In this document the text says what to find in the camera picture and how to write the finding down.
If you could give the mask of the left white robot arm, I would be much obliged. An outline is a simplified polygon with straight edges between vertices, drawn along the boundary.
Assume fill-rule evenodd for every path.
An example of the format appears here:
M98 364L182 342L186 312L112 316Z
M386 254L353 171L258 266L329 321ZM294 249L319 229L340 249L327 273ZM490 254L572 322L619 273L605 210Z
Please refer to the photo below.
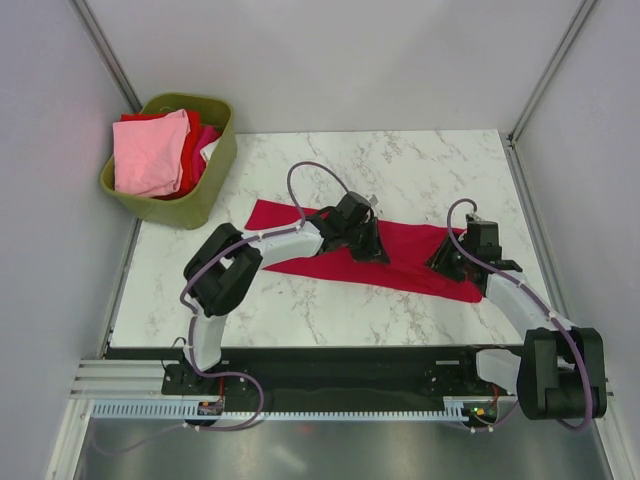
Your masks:
M290 260L347 250L360 263L388 265L373 206L349 191L336 206L313 214L297 209L296 222L264 230L240 231L219 225L183 271L186 281L180 303L191 312L183 353L185 382L208 393L219 382L216 366L229 314L245 299L261 270Z

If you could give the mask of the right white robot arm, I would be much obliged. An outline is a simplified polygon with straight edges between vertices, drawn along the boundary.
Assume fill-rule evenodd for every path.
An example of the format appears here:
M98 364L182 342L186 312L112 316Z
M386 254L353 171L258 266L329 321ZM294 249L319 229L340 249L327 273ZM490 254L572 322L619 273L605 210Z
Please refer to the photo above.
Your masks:
M467 215L465 232L447 232L425 264L449 280L476 286L523 340L516 353L492 347L463 363L457 377L465 391L481 393L492 383L512 391L530 420L586 424L604 416L601 335L576 326L541 299L518 263L503 258L497 223Z

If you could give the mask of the crimson red t shirt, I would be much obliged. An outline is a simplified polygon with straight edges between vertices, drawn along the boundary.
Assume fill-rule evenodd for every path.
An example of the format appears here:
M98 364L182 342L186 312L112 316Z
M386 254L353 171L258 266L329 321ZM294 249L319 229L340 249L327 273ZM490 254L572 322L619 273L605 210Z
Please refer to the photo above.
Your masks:
M312 258L299 258L275 264L272 272L320 280L381 286L465 303L478 303L481 292L469 281L457 283L437 274L425 265L447 236L444 227L414 225L380 220L382 245L390 262L355 261L349 250Z

